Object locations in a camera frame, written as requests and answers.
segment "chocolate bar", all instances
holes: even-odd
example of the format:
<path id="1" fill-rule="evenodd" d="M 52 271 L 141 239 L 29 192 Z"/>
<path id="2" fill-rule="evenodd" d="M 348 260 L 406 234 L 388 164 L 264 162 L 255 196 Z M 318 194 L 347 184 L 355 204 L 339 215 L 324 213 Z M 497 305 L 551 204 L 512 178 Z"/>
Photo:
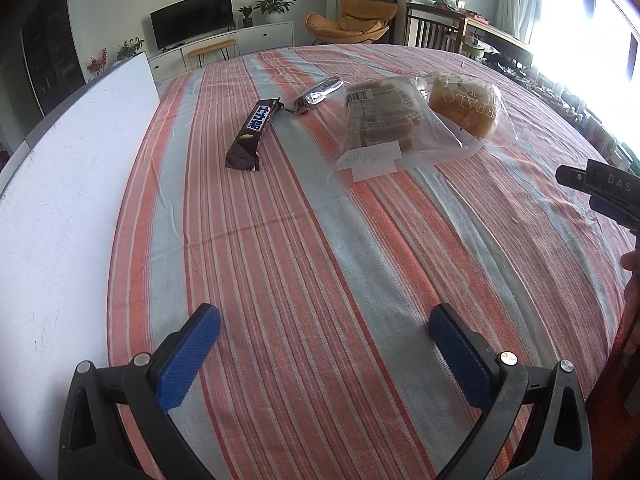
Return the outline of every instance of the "chocolate bar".
<path id="1" fill-rule="evenodd" d="M 274 113 L 284 107 L 280 99 L 261 99 L 247 117 L 236 140 L 226 152 L 225 167 L 232 170 L 259 171 L 258 144 Z"/>

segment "television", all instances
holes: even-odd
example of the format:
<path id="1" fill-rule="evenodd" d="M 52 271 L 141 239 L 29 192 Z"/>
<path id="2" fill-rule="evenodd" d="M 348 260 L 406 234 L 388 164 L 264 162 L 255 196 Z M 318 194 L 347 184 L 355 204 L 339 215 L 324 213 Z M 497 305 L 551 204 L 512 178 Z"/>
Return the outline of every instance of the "television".
<path id="1" fill-rule="evenodd" d="M 231 0 L 183 0 L 151 13 L 158 48 L 234 24 Z"/>

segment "blue gripper pad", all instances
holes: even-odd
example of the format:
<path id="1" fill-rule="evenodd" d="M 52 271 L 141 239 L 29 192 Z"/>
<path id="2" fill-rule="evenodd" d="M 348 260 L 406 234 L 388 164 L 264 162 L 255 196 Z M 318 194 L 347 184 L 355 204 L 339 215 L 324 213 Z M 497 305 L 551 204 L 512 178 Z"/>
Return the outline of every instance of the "blue gripper pad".
<path id="1" fill-rule="evenodd" d="M 473 333 L 465 326 L 465 335 L 458 323 L 462 322 L 439 305 L 429 316 L 429 334 L 456 378 L 466 402 L 484 411 L 494 402 L 494 375 L 469 339 Z"/>
<path id="2" fill-rule="evenodd" d="M 220 313 L 212 305 L 207 307 L 158 374 L 156 399 L 165 413 L 182 404 L 198 370 L 220 334 Z"/>

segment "striped bed sheet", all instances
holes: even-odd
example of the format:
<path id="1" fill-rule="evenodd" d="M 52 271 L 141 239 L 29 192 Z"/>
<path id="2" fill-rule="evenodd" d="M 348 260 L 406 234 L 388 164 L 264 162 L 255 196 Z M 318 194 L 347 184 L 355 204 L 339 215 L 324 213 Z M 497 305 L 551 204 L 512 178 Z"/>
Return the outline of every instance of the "striped bed sheet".
<path id="1" fill-rule="evenodd" d="M 517 142 L 345 184 L 328 176 L 340 114 L 320 106 L 276 115 L 259 172 L 224 167 L 259 98 L 292 98 L 327 75 L 356 84 L 434 70 L 497 84 Z M 555 183 L 559 164 L 600 156 L 535 96 L 456 54 L 381 45 L 251 54 L 160 91 L 114 238 L 109 357 L 125 364 L 200 303 L 220 308 L 220 339 L 170 412 L 215 478 L 434 478 L 478 417 L 425 330 L 442 301 L 526 364 L 570 359 L 591 391 L 632 244 Z"/>

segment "plastic bag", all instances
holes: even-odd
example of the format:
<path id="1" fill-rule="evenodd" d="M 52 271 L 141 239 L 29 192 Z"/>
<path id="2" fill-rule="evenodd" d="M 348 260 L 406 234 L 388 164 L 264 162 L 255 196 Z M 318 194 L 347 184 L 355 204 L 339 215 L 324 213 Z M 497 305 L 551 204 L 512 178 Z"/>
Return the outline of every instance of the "plastic bag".
<path id="1" fill-rule="evenodd" d="M 348 88 L 345 104 L 348 126 L 335 156 L 344 180 L 466 158 L 492 138 L 499 123 L 506 126 L 506 138 L 515 138 L 499 90 L 468 76 L 437 73 L 362 83 Z"/>

